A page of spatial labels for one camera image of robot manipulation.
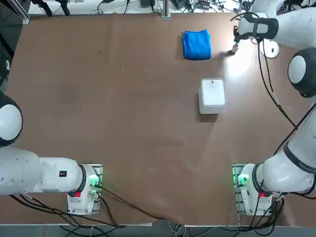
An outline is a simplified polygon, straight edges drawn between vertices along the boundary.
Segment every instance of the blue towel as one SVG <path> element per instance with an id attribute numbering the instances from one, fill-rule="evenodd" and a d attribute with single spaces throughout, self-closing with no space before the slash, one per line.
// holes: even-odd
<path id="1" fill-rule="evenodd" d="M 211 58 L 211 36 L 207 30 L 185 31 L 182 35 L 183 56 L 191 60 Z"/>

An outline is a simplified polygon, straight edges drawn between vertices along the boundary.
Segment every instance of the white container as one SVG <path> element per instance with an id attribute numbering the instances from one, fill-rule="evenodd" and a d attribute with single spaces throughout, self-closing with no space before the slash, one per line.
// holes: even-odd
<path id="1" fill-rule="evenodd" d="M 220 114 L 225 105 L 224 82 L 221 78 L 202 79 L 198 90 L 199 112 Z"/>

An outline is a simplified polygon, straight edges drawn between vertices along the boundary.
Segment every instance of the white cable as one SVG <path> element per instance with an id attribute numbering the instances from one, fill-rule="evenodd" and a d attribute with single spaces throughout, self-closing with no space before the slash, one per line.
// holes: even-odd
<path id="1" fill-rule="evenodd" d="M 277 96 L 276 96 L 275 92 L 272 92 L 272 94 L 273 94 L 273 97 L 275 98 L 276 103 L 278 105 L 280 105 L 280 102 L 277 100 Z"/>
<path id="2" fill-rule="evenodd" d="M 94 226 L 91 226 L 90 237 L 92 236 L 93 227 L 94 227 Z"/>
<path id="3" fill-rule="evenodd" d="M 233 196 L 232 204 L 231 204 L 231 210 L 230 210 L 230 212 L 229 212 L 229 217 L 228 217 L 228 221 L 227 221 L 226 227 L 229 225 L 229 222 L 230 222 L 230 220 L 231 220 L 232 210 L 233 210 L 233 204 L 234 204 L 234 202 L 236 201 L 236 191 L 237 191 L 237 188 L 238 188 L 238 184 L 237 184 L 237 182 L 235 182 L 235 183 L 236 183 L 236 187 L 235 187 L 234 196 Z"/>
<path id="4" fill-rule="evenodd" d="M 284 196 L 285 196 L 285 194 L 282 194 L 281 196 L 279 196 L 279 198 L 278 198 L 278 199 L 276 199 L 276 200 L 275 200 L 275 202 L 280 201 L 282 198 L 284 198 Z"/>
<path id="5" fill-rule="evenodd" d="M 88 13 L 88 15 L 103 15 L 103 10 L 94 10 L 94 11 L 90 11 L 89 13 Z"/>
<path id="6" fill-rule="evenodd" d="M 22 194 L 22 195 L 25 196 L 25 197 L 28 197 L 31 200 L 33 200 L 33 198 L 30 195 L 28 195 L 28 194 Z"/>
<path id="7" fill-rule="evenodd" d="M 173 234 L 172 234 L 171 237 L 174 237 L 174 236 L 178 237 L 177 234 L 180 233 L 183 228 L 184 228 L 184 233 L 183 233 L 183 235 L 186 233 L 186 227 L 185 227 L 184 225 L 176 224 L 175 229 L 173 229 L 173 228 L 171 227 L 170 221 L 169 221 L 168 223 L 169 223 L 169 227 L 170 227 L 171 231 L 173 232 Z"/>

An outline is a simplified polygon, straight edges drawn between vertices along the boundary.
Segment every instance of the tabletop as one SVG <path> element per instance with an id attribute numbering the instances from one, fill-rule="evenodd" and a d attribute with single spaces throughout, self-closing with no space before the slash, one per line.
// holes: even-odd
<path id="1" fill-rule="evenodd" d="M 233 16 L 32 18 L 23 26 L 7 88 L 24 116 L 14 146 L 41 157 L 102 163 L 103 185 L 154 215 L 182 224 L 227 225 L 232 164 L 268 159 L 291 130 L 264 89 L 257 46 L 243 41 L 236 55 L 227 56 L 237 25 L 230 22 Z M 211 34 L 212 58 L 184 59 L 182 33 L 203 29 Z M 294 52 L 282 46 L 269 67 L 278 100 L 298 122 L 310 101 L 287 79 Z M 220 115 L 199 114 L 204 78 L 225 82 Z M 35 197 L 66 210 L 66 194 Z M 121 224 L 153 221 L 105 198 Z M 6 213 L 0 223 L 64 223 L 9 197 L 0 201 Z M 313 207 L 312 200 L 286 197 L 278 225 L 316 226 L 309 218 Z M 109 221 L 101 211 L 92 218 Z M 229 225 L 237 225 L 235 208 Z"/>

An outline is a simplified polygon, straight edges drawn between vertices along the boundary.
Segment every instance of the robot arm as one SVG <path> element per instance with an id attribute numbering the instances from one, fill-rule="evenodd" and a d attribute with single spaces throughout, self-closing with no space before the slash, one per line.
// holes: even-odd
<path id="1" fill-rule="evenodd" d="M 238 25 L 240 39 L 269 39 L 295 49 L 316 46 L 315 8 L 291 11 L 273 18 L 268 18 L 266 12 L 255 13 L 260 18 L 253 14 L 246 14 L 240 20 Z"/>
<path id="2" fill-rule="evenodd" d="M 255 1 L 251 11 L 239 22 L 239 40 L 269 39 L 298 49 L 288 66 L 288 78 L 301 96 L 316 96 L 316 13 L 305 8 L 276 16 L 277 0 Z M 316 174 L 316 110 L 283 149 L 261 164 L 247 164 L 239 177 L 247 215 L 253 215 L 258 196 L 257 215 L 271 204 L 271 192 L 304 192 L 313 188 Z"/>
<path id="3" fill-rule="evenodd" d="M 90 215 L 99 210 L 101 179 L 88 164 L 69 158 L 39 158 L 12 148 L 23 127 L 19 106 L 0 92 L 0 195 L 67 193 L 68 212 Z"/>

